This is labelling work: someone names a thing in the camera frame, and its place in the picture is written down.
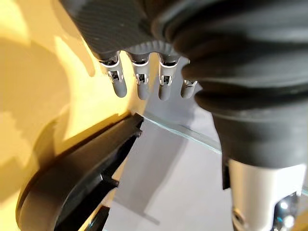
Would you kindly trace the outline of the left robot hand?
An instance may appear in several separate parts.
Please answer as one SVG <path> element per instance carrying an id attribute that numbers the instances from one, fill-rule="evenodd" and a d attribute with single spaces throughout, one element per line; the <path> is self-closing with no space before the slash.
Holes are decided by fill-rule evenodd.
<path id="1" fill-rule="evenodd" d="M 97 60 L 172 68 L 212 114 L 236 231 L 293 228 L 308 158 L 305 0 L 63 0 Z"/>

